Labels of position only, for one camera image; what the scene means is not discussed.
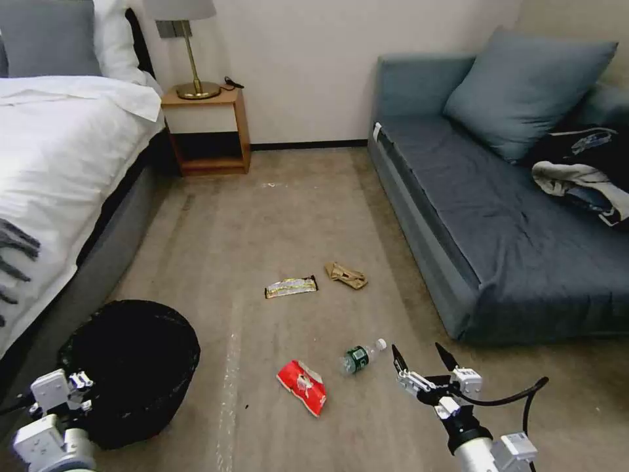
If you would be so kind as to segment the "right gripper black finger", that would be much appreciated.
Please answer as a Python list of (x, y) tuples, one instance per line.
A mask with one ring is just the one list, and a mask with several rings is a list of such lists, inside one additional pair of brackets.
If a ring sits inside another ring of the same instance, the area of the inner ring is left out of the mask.
[(471, 368), (460, 366), (455, 357), (440, 343), (435, 343), (437, 352), (451, 374), (451, 383), (464, 395), (479, 395), (482, 389), (482, 376)]
[(418, 373), (410, 370), (395, 344), (392, 344), (393, 364), (397, 372), (398, 383), (409, 394), (429, 392), (429, 381)]

